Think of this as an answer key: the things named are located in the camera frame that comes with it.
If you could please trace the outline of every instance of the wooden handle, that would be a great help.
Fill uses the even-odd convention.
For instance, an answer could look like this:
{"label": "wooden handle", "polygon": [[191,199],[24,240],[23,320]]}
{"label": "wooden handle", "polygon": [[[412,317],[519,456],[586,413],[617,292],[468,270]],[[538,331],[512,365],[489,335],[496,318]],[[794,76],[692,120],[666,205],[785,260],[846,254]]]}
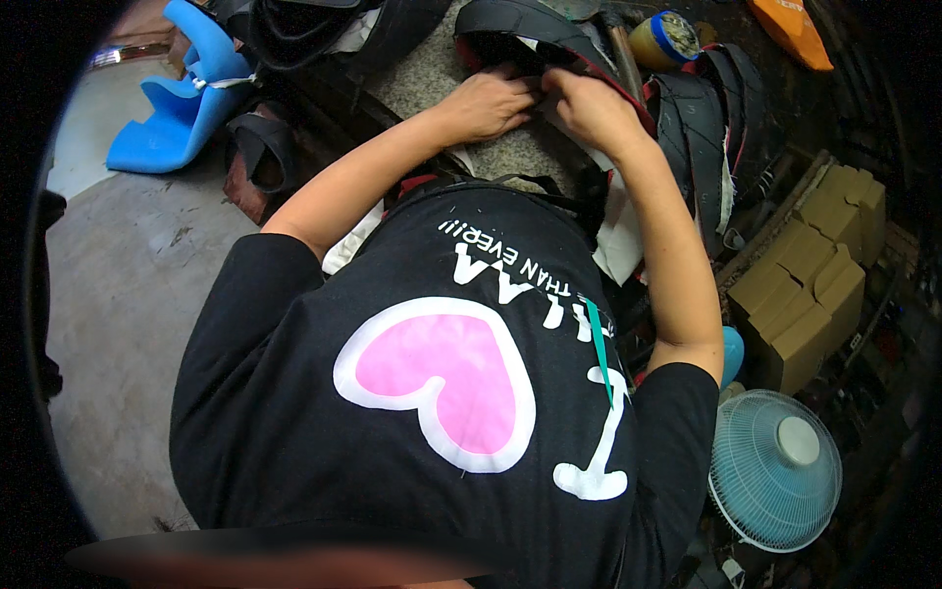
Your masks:
{"label": "wooden handle", "polygon": [[618,65],[622,83],[625,84],[625,90],[628,90],[632,98],[637,100],[641,106],[644,106],[642,75],[638,71],[638,64],[635,63],[635,56],[631,53],[628,34],[624,28],[613,26],[609,28],[609,37],[611,38],[611,47],[615,52],[615,63]]}

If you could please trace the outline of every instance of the concrete floor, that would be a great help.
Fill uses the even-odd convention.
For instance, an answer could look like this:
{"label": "concrete floor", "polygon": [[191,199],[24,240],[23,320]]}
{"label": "concrete floor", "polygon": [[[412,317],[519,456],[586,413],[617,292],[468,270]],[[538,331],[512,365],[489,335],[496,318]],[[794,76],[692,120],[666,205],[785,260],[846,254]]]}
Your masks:
{"label": "concrete floor", "polygon": [[172,71],[165,59],[145,58],[84,75],[62,115],[46,187],[69,200],[115,175],[105,167],[111,141],[128,121],[154,113],[138,82]]}
{"label": "concrete floor", "polygon": [[257,231],[224,200],[221,156],[169,176],[118,174],[75,196],[47,236],[49,405],[62,465],[102,538],[186,526],[168,432],[183,349],[226,254]]}
{"label": "concrete floor", "polygon": [[[425,43],[369,86],[403,118],[436,104],[467,75],[451,40],[463,4],[456,1]],[[220,149],[165,176],[105,169],[118,131],[153,111],[139,80],[168,75],[167,68],[151,59],[87,74],[63,115],[47,182],[70,199],[47,235],[47,350],[64,380],[49,412],[76,499],[102,538],[155,532],[155,516],[192,527],[168,457],[173,386],[225,255],[257,231],[222,193]],[[550,174],[567,191],[573,168],[564,162],[584,158],[545,123],[469,152],[480,177]]]}

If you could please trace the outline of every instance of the white heart outline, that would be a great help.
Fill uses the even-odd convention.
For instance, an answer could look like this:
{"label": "white heart outline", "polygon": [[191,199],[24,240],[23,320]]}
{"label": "white heart outline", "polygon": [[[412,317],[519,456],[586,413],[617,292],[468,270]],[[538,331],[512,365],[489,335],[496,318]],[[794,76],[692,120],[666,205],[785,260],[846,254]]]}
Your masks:
{"label": "white heart outline", "polygon": [[[397,397],[371,393],[356,380],[357,362],[374,339],[405,320],[428,315],[461,315],[481,319],[487,322],[494,334],[504,368],[511,381],[515,407],[511,438],[494,454],[477,454],[464,450],[446,433],[436,413],[438,394],[445,387],[444,378],[431,376],[417,390]],[[419,427],[429,446],[452,465],[468,472],[503,472],[515,465],[527,451],[536,423],[533,386],[507,324],[494,309],[466,299],[412,299],[395,304],[367,319],[353,332],[337,354],[333,363],[333,385],[341,397],[362,407],[394,411],[418,410]]]}

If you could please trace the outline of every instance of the forearm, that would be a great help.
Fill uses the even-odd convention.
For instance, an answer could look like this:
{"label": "forearm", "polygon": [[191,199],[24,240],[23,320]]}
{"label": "forearm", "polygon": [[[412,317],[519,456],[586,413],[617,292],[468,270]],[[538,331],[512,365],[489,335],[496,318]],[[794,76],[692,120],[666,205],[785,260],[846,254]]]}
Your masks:
{"label": "forearm", "polygon": [[323,261],[405,173],[444,149],[436,127],[426,111],[357,147],[288,199],[262,233],[296,237]]}
{"label": "forearm", "polygon": [[660,350],[695,351],[713,374],[722,372],[723,324],[707,253],[659,147],[633,146],[613,158],[638,215],[644,267]]}

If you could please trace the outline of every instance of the electric fan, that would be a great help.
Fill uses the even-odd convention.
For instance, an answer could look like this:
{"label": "electric fan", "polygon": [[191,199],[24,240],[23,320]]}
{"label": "electric fan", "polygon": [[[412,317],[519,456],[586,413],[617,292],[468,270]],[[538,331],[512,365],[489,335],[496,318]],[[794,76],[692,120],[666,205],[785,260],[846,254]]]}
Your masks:
{"label": "electric fan", "polygon": [[840,456],[798,401],[752,390],[720,405],[709,490],[743,541],[769,552],[814,542],[840,497]]}

